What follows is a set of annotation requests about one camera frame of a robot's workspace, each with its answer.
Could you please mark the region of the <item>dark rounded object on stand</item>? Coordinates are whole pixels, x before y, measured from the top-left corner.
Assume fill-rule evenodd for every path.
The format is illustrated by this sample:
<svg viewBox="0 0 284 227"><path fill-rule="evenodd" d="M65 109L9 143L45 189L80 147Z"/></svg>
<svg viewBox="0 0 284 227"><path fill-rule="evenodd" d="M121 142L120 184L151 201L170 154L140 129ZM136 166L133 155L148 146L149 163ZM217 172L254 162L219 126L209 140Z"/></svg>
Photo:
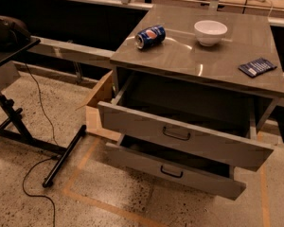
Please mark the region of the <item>dark rounded object on stand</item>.
<svg viewBox="0 0 284 227"><path fill-rule="evenodd" d="M27 44L31 34L19 19L0 15L0 52L11 51Z"/></svg>

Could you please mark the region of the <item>white ceramic bowl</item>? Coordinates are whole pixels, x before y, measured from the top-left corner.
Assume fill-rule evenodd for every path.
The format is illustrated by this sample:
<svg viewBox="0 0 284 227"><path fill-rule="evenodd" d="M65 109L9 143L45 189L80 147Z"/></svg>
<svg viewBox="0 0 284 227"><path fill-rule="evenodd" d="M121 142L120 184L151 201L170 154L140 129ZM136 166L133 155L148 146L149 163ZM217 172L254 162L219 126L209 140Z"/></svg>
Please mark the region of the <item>white ceramic bowl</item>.
<svg viewBox="0 0 284 227"><path fill-rule="evenodd" d="M204 46L218 44L227 31L225 24L213 20L202 20L194 25L195 37Z"/></svg>

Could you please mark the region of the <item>grey upper drawer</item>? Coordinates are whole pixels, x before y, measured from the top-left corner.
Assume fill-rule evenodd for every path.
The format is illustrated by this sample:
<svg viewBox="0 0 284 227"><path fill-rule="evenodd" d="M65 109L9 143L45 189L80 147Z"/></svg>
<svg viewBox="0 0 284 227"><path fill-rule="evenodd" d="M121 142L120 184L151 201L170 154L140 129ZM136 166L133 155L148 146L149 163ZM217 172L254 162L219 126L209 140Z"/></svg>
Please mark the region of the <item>grey upper drawer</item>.
<svg viewBox="0 0 284 227"><path fill-rule="evenodd" d="M140 74L100 108L108 130L256 171L273 149L250 136L251 105L241 93Z"/></svg>

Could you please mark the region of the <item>grey drawer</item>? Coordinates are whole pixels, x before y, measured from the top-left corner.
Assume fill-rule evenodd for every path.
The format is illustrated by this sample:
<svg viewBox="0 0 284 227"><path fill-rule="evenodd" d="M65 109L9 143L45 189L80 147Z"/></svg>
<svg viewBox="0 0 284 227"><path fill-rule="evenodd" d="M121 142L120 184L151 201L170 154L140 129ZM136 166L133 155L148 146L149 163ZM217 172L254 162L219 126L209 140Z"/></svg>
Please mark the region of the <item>grey drawer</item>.
<svg viewBox="0 0 284 227"><path fill-rule="evenodd" d="M180 150L122 135L116 144L107 143L109 159L174 183L235 200L246 188L234 180L231 166Z"/></svg>
<svg viewBox="0 0 284 227"><path fill-rule="evenodd" d="M108 130L256 171L273 149L250 136L251 105L241 93L140 74L100 108Z"/></svg>

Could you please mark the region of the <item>brown cardboard box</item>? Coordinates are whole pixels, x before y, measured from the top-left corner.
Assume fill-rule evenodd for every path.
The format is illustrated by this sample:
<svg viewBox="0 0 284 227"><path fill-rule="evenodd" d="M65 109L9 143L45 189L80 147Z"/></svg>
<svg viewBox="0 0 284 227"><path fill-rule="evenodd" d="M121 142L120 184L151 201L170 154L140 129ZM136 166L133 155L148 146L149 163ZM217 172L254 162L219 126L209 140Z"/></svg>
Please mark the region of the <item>brown cardboard box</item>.
<svg viewBox="0 0 284 227"><path fill-rule="evenodd" d="M120 133L107 130L102 126L103 112L101 103L108 103L113 98L113 72L105 74L90 90L88 96L78 108L85 109L86 131L112 141L117 141Z"/></svg>

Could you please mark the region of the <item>blue pepsi can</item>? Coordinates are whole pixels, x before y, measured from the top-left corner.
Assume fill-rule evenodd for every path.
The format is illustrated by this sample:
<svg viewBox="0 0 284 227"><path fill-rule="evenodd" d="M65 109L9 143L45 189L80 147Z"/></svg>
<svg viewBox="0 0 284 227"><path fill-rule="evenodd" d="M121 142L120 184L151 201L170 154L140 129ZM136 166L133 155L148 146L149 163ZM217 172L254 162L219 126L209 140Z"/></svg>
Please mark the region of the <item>blue pepsi can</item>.
<svg viewBox="0 0 284 227"><path fill-rule="evenodd" d="M146 49L160 44L165 38L165 29L162 26L157 25L139 31L135 35L135 42L138 49Z"/></svg>

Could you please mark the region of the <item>blue rxbar blueberry wrapper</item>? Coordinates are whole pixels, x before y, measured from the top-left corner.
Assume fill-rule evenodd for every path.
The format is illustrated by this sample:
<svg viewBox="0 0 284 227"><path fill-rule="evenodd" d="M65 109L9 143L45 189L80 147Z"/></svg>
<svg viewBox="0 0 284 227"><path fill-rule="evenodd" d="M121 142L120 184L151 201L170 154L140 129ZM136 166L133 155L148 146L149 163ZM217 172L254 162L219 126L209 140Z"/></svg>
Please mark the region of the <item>blue rxbar blueberry wrapper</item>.
<svg viewBox="0 0 284 227"><path fill-rule="evenodd" d="M239 70L250 78L255 78L275 69L276 65L263 58L253 60L239 66Z"/></svg>

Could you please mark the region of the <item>grey lower drawer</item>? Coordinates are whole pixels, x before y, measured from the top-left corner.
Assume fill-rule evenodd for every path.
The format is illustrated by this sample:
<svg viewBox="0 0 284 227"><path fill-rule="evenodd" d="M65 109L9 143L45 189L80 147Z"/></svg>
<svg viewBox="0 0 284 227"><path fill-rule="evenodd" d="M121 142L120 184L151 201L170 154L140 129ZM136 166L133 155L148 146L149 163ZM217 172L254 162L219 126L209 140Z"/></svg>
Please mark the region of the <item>grey lower drawer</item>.
<svg viewBox="0 0 284 227"><path fill-rule="evenodd" d="M246 188L234 180L231 166L180 150L122 135L116 144L107 143L109 159L174 183L235 200Z"/></svg>

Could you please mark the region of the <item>black metal stand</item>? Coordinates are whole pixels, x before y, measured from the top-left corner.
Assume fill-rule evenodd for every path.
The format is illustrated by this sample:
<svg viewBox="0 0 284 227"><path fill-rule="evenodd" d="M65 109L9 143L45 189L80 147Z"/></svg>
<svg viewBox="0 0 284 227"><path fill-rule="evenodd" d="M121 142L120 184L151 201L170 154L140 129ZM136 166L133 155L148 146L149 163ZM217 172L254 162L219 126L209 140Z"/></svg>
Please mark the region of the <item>black metal stand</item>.
<svg viewBox="0 0 284 227"><path fill-rule="evenodd" d="M31 47L37 45L39 42L39 39L31 38L28 43L22 45L19 48L13 49L10 52L0 52L0 67L9 61L12 61L15 57L20 56L24 51L29 50ZM34 138L22 121L21 112L23 109L19 108L17 110L14 110L13 104L14 101L12 99L7 99L0 92L0 107L3 109L3 111L8 117L0 125L0 136L33 146L35 148L40 148L53 152L59 156L58 162L54 165L54 167L51 169L50 173L44 179L43 182L44 188L50 187L53 184L55 176L61 169L70 152L81 139L81 137L85 134L86 126L82 125L77 134L72 139L69 146L67 148L63 148L59 145L54 145Z"/></svg>

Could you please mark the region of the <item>grey metal bench rail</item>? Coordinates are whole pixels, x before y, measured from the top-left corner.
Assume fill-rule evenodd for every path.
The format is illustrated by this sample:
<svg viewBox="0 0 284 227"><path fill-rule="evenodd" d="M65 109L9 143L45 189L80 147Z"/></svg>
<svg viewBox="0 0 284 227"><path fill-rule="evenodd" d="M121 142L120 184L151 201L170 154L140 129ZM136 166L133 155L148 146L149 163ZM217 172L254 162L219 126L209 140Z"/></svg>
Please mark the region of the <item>grey metal bench rail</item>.
<svg viewBox="0 0 284 227"><path fill-rule="evenodd" d="M109 70L113 69L110 58L114 55L114 51L42 37L39 37L39 40L40 42L29 49L29 52Z"/></svg>

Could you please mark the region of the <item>grey drawer cabinet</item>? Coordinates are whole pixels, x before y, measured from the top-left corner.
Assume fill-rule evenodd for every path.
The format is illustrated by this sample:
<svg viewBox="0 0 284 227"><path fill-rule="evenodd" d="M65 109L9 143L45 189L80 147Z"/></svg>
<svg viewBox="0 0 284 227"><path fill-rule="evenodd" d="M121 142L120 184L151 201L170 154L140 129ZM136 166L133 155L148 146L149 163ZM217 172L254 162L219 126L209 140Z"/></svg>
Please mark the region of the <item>grey drawer cabinet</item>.
<svg viewBox="0 0 284 227"><path fill-rule="evenodd" d="M202 20L225 24L221 42L201 45L194 25ZM140 50L134 36L149 26L161 25L166 39ZM263 58L276 69L250 78L239 70L247 62ZM263 16L154 5L111 57L111 62L165 77L179 78L208 86L270 97L277 103L284 97L284 78L269 20Z"/></svg>

